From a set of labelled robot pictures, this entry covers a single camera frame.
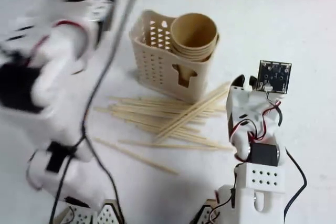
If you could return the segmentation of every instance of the circuit board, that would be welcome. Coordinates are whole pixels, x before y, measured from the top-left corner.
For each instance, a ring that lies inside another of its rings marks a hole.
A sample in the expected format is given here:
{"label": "circuit board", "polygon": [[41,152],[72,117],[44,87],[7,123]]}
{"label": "circuit board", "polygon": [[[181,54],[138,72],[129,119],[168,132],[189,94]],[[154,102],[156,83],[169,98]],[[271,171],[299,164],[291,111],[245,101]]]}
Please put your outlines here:
{"label": "circuit board", "polygon": [[291,67],[291,63],[261,60],[256,90],[286,94]]}

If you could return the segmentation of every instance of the beige plastic basket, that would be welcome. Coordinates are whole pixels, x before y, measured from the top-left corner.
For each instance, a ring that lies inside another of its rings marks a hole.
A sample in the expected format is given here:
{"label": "beige plastic basket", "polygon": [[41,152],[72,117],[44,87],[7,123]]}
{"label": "beige plastic basket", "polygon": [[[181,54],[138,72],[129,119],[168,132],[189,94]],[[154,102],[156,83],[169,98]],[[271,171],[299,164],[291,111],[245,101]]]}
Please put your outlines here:
{"label": "beige plastic basket", "polygon": [[[191,62],[173,54],[170,26],[174,19],[145,10],[130,31],[139,82],[156,91],[194,103],[201,98],[205,89],[213,53],[203,62]],[[179,65],[194,71],[189,82],[179,78]]]}

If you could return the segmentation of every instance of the table surface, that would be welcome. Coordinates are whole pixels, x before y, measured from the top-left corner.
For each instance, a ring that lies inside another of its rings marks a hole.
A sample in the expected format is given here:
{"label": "table surface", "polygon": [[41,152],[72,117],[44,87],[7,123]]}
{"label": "table surface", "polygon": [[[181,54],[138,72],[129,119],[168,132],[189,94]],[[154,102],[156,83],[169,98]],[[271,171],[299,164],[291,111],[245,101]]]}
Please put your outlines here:
{"label": "table surface", "polygon": [[[39,1],[0,0],[1,33],[8,29],[10,20]],[[119,23],[127,2],[118,1],[114,24]],[[137,0],[116,58],[93,105],[106,106],[108,95],[130,98],[159,95],[139,85],[134,77],[136,65],[128,31],[145,9],[173,17],[199,12],[216,22],[221,40],[209,72],[208,91],[241,73],[256,75],[261,59],[292,62],[288,94],[281,105],[284,121],[278,140],[304,170],[308,186],[292,205],[286,223],[334,223],[336,91],[332,85],[336,77],[336,0]],[[106,62],[116,27],[113,26],[90,60],[88,70],[68,82],[68,92],[76,104],[65,110],[65,118],[75,131],[79,129],[86,98]],[[226,115],[210,119],[202,126],[202,133],[228,145],[226,125]],[[2,120],[0,127],[0,216],[8,223],[47,223],[53,197],[45,191],[33,191],[25,181],[26,162],[34,148],[14,125]],[[145,141],[151,137],[131,124],[97,112],[89,115],[88,133],[110,142],[121,138]],[[174,176],[99,144],[95,147],[117,182],[121,205],[130,224],[188,223],[205,199],[214,196],[215,189],[233,183],[233,167],[237,163],[232,152],[126,146],[178,170],[180,175]],[[88,164],[88,169],[92,169],[92,179],[101,180],[109,198],[113,198],[107,178],[94,161]],[[285,169],[289,199],[302,185],[302,179],[291,162],[286,162]]]}

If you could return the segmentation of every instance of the stacked paper cups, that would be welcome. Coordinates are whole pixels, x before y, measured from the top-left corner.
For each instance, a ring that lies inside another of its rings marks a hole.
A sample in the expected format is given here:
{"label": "stacked paper cups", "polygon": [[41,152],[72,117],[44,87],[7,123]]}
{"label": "stacked paper cups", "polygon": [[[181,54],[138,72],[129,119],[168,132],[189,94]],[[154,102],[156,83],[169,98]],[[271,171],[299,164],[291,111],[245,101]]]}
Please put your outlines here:
{"label": "stacked paper cups", "polygon": [[[192,62],[208,60],[216,47],[218,31],[209,17],[189,13],[174,20],[171,25],[172,52]],[[180,76],[188,80],[193,70],[179,66]]]}

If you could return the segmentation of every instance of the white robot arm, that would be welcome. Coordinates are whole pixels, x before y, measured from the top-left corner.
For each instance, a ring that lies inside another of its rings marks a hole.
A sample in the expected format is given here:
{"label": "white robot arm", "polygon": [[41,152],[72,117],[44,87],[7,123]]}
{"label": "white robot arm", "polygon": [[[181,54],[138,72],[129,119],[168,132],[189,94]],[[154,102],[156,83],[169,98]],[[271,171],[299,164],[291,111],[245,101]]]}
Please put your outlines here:
{"label": "white robot arm", "polygon": [[[74,9],[79,4],[64,5]],[[88,0],[81,2],[80,8],[80,16],[53,13],[53,17],[58,17],[54,20],[41,10],[35,18],[20,18],[27,22],[20,22],[8,38],[0,41],[0,76],[7,80],[1,84],[0,115],[24,129],[38,148],[26,173],[32,187],[55,196],[69,157],[74,155],[60,200],[99,210],[105,193],[98,181],[87,179],[92,176],[85,169],[92,152],[84,142],[75,153],[71,152],[69,147],[78,142],[79,132],[75,134],[68,127],[61,108],[69,99],[65,82],[72,74],[85,70],[102,33],[110,28],[113,2]]]}
{"label": "white robot arm", "polygon": [[244,76],[232,83],[226,104],[229,139],[242,163],[234,169],[235,184],[218,191],[220,205],[215,209],[221,207],[221,213],[216,223],[284,223],[286,149],[276,130],[290,70],[289,63],[261,61],[258,79],[250,78],[249,90]]}

